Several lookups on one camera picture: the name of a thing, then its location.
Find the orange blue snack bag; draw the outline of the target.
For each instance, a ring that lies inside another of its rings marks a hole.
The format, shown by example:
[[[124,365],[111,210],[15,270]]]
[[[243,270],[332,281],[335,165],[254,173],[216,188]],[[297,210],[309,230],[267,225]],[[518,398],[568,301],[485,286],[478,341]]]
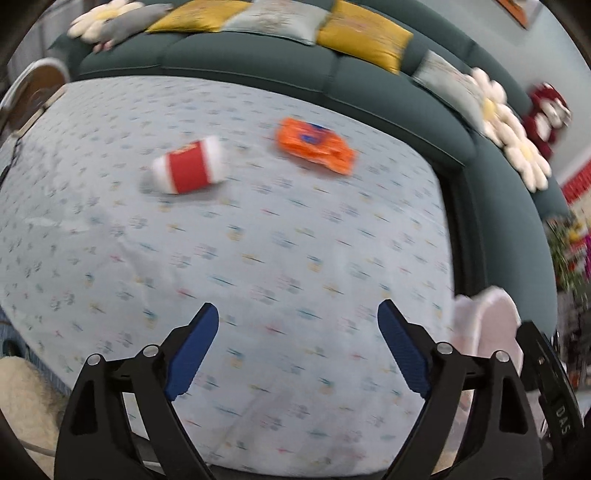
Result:
[[[324,126],[293,117],[280,121],[276,142],[287,154],[317,165],[339,175],[351,175],[356,151],[344,138]]]

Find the yellow embroidered cushion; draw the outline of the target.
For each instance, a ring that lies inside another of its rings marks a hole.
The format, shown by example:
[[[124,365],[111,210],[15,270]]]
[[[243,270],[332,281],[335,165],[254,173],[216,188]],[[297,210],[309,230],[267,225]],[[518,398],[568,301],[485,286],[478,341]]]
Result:
[[[147,33],[218,32],[226,21],[249,8],[246,1],[189,1],[150,25]]]
[[[317,43],[398,74],[413,36],[378,13],[347,1],[336,1],[329,20],[318,31]]]

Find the grey embroidered cushion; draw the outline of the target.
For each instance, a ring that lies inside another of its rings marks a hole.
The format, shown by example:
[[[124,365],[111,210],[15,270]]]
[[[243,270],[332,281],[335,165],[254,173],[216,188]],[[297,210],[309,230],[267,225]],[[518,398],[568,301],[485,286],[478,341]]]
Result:
[[[318,30],[325,25],[335,2],[328,1],[252,1],[242,13],[232,16],[221,32],[249,33],[315,45]]]
[[[484,94],[476,80],[429,50],[413,80],[451,107],[475,131],[484,132]]]

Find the potted flower plant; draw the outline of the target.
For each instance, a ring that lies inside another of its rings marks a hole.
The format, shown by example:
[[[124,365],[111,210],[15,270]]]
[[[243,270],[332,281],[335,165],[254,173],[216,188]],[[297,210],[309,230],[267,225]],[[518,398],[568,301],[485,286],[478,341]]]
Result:
[[[590,280],[590,229],[570,214],[546,221],[546,236],[559,292],[577,290]]]

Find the round wooden side table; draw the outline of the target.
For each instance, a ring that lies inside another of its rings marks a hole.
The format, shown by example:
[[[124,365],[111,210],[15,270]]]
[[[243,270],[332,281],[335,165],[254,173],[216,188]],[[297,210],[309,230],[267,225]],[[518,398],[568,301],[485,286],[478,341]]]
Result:
[[[66,65],[56,58],[29,64],[12,83],[1,101],[1,143],[64,84],[70,81]]]

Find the white daisy pillow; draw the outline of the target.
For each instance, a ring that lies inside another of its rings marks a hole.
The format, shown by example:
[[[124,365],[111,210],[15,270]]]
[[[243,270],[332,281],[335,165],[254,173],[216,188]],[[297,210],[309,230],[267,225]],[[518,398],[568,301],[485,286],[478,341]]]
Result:
[[[504,153],[512,167],[520,174],[530,193],[544,191],[549,186],[552,170],[549,162],[528,139],[509,136],[503,140]]]
[[[108,20],[142,7],[144,7],[142,2],[127,0],[113,0],[98,5],[74,19],[67,31],[67,36],[72,39],[79,38],[87,44],[96,43],[102,27]]]
[[[492,80],[481,68],[473,68],[470,75],[484,95],[484,135],[500,148],[520,147],[526,139],[525,129],[507,104],[507,94],[503,86]]]

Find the floral light blue tablecloth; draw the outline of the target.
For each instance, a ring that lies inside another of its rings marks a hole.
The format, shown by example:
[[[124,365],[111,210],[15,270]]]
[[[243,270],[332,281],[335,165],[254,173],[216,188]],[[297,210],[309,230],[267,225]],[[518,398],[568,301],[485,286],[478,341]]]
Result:
[[[281,150],[287,117],[344,138],[353,173]],[[152,161],[208,136],[228,178],[158,192]],[[66,86],[1,165],[1,306],[64,383],[87,356],[132,356],[208,302],[219,330],[174,404],[206,461],[304,477],[391,463],[422,401],[378,306],[392,299],[439,339],[453,310],[439,183],[413,148],[263,90],[119,77]]]

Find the grey embroidered cushion right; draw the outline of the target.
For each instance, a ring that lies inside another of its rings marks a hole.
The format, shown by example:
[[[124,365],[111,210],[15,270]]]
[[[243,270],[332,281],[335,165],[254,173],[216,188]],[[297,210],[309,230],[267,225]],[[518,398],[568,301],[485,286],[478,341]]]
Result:
[[[429,50],[413,80],[451,107],[475,131],[484,132],[484,94],[476,80]]]

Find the white daisy pillow front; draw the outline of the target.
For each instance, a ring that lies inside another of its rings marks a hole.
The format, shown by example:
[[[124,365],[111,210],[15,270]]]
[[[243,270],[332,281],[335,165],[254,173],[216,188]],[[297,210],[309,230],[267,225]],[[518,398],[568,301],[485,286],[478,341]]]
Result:
[[[504,153],[512,167],[520,174],[530,193],[544,191],[549,186],[552,170],[549,162],[528,139],[509,136],[503,140]]]

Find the framed picture right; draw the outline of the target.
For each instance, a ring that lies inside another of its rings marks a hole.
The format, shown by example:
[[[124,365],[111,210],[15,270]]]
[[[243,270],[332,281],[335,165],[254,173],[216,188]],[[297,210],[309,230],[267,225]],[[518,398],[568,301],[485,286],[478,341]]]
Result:
[[[522,28],[529,29],[541,7],[540,0],[496,0]]]

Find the red white plush bear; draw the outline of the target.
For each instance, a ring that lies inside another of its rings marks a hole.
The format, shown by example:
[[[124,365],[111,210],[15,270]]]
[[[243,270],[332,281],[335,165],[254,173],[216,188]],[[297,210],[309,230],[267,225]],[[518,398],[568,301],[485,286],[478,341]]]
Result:
[[[532,108],[523,119],[523,125],[529,140],[537,147],[540,154],[550,161],[552,147],[559,135],[569,127],[572,112],[564,97],[549,83],[535,86],[529,94]]]

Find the grey mouse plush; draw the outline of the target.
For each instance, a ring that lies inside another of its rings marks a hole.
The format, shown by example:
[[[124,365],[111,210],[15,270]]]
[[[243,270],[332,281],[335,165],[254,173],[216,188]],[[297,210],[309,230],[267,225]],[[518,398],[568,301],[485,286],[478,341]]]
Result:
[[[153,4],[131,10],[114,19],[107,20],[101,27],[94,43],[94,52],[110,50],[129,37],[145,31],[174,9],[174,5]]]

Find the red white paper cup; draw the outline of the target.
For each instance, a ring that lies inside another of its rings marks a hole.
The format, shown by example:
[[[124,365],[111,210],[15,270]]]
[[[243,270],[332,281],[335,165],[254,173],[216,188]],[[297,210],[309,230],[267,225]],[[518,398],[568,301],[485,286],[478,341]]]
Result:
[[[188,194],[228,178],[228,153],[221,139],[208,136],[154,159],[150,174],[158,192]]]

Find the red festive wall decoration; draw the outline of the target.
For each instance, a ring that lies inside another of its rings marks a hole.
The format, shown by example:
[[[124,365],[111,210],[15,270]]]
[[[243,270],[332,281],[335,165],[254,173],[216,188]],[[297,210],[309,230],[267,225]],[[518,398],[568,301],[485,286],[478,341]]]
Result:
[[[590,185],[591,161],[588,161],[561,187],[561,190],[567,203],[572,204],[590,191]]]

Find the yellow embroidered cushion centre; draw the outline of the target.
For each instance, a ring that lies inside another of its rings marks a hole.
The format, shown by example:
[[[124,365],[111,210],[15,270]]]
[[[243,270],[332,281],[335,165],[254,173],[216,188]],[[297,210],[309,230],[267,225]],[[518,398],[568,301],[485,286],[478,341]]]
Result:
[[[336,1],[329,20],[318,31],[317,43],[398,74],[413,36],[378,13],[347,1]]]

